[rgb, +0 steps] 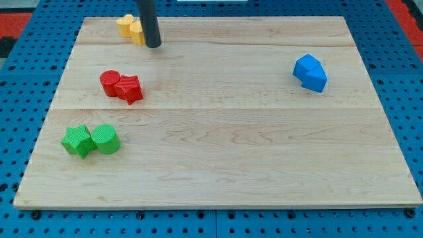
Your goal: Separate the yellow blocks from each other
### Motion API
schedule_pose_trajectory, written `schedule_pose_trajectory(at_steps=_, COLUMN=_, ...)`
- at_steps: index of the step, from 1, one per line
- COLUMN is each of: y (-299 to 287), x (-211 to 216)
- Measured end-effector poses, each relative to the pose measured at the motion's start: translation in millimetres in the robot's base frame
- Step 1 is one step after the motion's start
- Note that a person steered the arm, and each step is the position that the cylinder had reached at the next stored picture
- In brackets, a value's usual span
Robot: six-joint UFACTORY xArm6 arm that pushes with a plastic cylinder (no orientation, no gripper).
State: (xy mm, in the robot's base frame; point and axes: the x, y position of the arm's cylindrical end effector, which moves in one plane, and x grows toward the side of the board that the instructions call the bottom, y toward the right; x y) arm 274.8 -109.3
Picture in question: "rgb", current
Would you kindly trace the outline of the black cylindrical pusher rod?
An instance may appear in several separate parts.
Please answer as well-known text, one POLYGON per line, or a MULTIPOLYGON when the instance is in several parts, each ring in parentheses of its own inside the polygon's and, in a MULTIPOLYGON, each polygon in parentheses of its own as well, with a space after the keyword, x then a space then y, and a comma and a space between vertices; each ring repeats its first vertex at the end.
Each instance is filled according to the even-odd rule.
POLYGON ((146 46, 158 48, 161 45, 161 35, 155 2, 154 0, 137 0, 136 4, 146 46))

